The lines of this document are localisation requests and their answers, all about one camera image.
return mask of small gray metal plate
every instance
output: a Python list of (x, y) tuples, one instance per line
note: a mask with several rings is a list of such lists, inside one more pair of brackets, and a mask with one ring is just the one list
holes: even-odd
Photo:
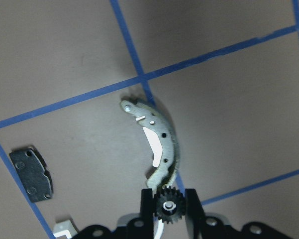
[(52, 187), (48, 171), (33, 149), (21, 149), (9, 154), (20, 180), (31, 202), (52, 198)]

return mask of black gear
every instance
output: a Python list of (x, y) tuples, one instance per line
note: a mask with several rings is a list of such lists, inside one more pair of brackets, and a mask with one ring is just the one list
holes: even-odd
[[(165, 210), (164, 202), (172, 201), (176, 204), (176, 207), (173, 209)], [(162, 219), (163, 222), (177, 222), (178, 219), (182, 218), (186, 213), (186, 202), (183, 194), (176, 190), (176, 188), (164, 188), (158, 191), (154, 196), (155, 202), (155, 216), (158, 219)]]

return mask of gray metal piece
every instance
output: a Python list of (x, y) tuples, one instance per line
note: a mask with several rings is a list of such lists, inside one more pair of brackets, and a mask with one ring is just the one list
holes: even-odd
[(17, 150), (9, 155), (30, 201), (35, 203), (52, 198), (49, 173), (42, 164), (43, 160), (40, 161), (40, 155), (36, 155), (31, 148)]
[(161, 113), (145, 102), (138, 100), (136, 103), (132, 103), (125, 100), (120, 105), (125, 112), (135, 116), (138, 124), (143, 126), (151, 148), (153, 149), (155, 142), (152, 137), (148, 137), (149, 131), (146, 129), (156, 133), (159, 139), (156, 142), (156, 148), (159, 148), (158, 144), (161, 144), (163, 149), (159, 163), (157, 163), (157, 159), (153, 162), (157, 169), (147, 180), (147, 187), (157, 190), (171, 186), (176, 179), (179, 167), (179, 148), (173, 128)]

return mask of gray floor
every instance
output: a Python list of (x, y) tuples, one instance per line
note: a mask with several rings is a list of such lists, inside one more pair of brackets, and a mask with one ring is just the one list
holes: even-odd
[[(148, 76), (296, 24), (289, 0), (119, 4)], [(46, 160), (54, 197), (36, 205), (50, 228), (72, 218), (80, 230), (114, 230), (138, 212), (152, 152), (119, 102), (146, 94), (140, 82), (118, 84), (50, 113), (36, 109), (136, 76), (109, 1), (0, 0), (0, 144), (6, 154), (34, 145)], [(175, 127), (181, 178), (202, 201), (299, 169), (296, 31), (157, 76), (148, 83)], [(47, 238), (1, 157), (0, 238)], [(237, 229), (261, 221), (299, 239), (299, 175), (204, 208)], [(169, 238), (188, 238), (184, 220), (166, 227)]]

